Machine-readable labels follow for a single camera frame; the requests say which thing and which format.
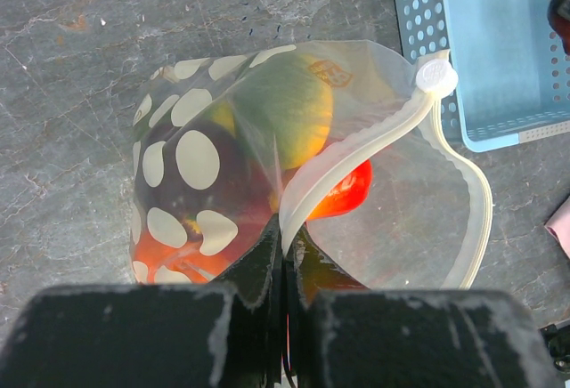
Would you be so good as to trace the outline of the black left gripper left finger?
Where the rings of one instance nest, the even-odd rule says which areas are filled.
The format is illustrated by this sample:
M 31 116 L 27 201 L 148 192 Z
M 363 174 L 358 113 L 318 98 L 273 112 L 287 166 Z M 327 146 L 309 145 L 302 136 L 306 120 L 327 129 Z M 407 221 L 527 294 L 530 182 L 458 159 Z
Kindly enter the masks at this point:
M 281 380 L 276 218 L 203 284 L 68 285 L 35 295 L 1 352 L 4 387 L 272 387 Z

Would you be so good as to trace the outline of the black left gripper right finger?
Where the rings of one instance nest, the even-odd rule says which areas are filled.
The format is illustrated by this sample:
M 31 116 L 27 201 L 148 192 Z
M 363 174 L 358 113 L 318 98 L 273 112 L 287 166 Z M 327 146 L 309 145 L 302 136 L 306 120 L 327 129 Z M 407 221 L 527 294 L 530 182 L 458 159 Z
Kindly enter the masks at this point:
M 526 309 L 494 290 L 377 290 L 301 229 L 284 255 L 293 387 L 558 387 Z

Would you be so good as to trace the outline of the orange tangerine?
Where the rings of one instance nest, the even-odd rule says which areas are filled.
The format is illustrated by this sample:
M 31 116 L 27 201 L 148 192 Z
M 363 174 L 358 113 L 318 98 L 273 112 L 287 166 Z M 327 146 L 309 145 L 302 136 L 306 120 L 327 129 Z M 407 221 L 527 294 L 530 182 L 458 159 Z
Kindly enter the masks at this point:
M 195 242 L 181 248 L 167 246 L 145 230 L 131 246 L 135 279 L 142 284 L 205 284 L 229 267 L 230 261 L 224 256 L 206 256 L 199 248 Z

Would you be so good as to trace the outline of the dark red apple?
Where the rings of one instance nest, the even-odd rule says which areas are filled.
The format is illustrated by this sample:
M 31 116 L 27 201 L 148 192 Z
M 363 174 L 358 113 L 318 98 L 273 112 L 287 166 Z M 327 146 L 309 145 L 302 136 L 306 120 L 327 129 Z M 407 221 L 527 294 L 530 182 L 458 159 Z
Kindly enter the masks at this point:
M 271 185 L 228 130 L 208 120 L 161 125 L 144 145 L 135 194 L 158 241 L 208 255 L 255 242 L 273 214 Z

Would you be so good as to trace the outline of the clear polka dot zip bag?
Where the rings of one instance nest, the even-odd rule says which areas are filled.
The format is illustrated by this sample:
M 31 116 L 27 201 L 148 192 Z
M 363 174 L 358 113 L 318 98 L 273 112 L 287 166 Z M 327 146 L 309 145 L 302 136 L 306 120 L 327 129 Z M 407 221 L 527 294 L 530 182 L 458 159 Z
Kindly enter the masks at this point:
M 326 255 L 366 287 L 470 287 L 489 239 L 492 193 L 482 170 L 444 137 L 440 104 L 458 82 L 447 51 L 410 63 L 369 40 L 311 41 L 178 61 L 150 77 L 133 131 L 136 119 L 180 101 L 209 103 L 211 109 L 225 101 L 233 114 L 232 87 L 249 69 L 289 52 L 313 55 L 312 72 L 332 88 L 333 118 L 322 150 L 294 169 L 282 170 L 277 156 L 264 165 L 233 115 L 235 138 L 271 185 L 270 219 L 278 220 L 281 251 L 307 229 Z M 367 159 L 373 177 L 365 201 L 347 214 L 308 221 L 330 190 Z M 131 246 L 145 230 L 147 214 L 134 185 Z M 157 232 L 148 231 L 158 240 Z M 259 236 L 248 248 L 232 242 L 213 255 L 231 265 Z M 199 251 L 213 256 L 204 247 Z

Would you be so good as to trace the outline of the yellow orange fruit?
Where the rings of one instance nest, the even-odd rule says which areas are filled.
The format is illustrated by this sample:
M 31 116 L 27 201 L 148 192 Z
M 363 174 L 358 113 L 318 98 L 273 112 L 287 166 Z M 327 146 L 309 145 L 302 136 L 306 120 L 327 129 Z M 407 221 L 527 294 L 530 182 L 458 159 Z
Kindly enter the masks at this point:
M 315 62 L 309 53 L 279 53 L 228 92 L 238 130 L 264 165 L 277 156 L 282 170 L 300 167 L 328 140 L 334 96 L 312 72 Z

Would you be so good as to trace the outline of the green yellow mango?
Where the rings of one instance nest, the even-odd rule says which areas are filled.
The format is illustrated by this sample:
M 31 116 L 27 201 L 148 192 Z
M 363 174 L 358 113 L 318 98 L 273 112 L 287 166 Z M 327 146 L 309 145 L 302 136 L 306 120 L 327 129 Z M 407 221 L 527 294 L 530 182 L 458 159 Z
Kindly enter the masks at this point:
M 180 101 L 171 107 L 161 105 L 151 115 L 147 114 L 141 119 L 136 119 L 134 140 L 142 141 L 152 138 L 167 140 L 196 116 L 220 125 L 233 137 L 236 136 L 232 110 L 225 101 L 217 103 L 212 109 L 209 103 L 202 105 L 197 102 Z

